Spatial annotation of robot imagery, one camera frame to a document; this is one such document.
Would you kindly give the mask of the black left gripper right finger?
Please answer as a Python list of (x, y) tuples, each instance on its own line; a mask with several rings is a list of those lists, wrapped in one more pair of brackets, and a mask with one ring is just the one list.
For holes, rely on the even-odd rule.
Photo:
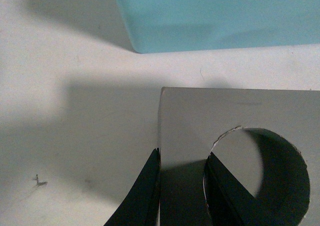
[(214, 226), (266, 226), (262, 207), (226, 166), (211, 153), (204, 167), (205, 201)]

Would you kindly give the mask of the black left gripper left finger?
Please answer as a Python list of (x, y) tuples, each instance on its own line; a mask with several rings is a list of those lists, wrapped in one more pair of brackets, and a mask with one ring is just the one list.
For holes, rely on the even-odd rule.
[(153, 149), (129, 193), (106, 226), (156, 226), (160, 207), (160, 150)]

